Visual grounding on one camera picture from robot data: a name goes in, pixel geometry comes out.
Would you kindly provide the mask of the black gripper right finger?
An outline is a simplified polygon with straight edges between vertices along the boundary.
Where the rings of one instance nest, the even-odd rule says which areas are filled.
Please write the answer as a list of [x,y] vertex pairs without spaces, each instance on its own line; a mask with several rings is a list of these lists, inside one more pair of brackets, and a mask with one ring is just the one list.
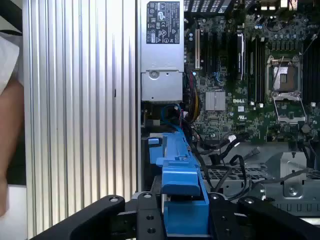
[[318,240],[320,228],[259,198],[237,203],[209,195],[209,226],[213,240]]

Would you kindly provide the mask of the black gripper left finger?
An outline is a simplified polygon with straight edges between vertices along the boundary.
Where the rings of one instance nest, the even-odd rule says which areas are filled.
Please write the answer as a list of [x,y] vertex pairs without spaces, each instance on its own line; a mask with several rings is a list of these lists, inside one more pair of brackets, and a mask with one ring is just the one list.
[[126,202],[107,195],[44,232],[35,240],[163,240],[165,231],[157,198],[140,193]]

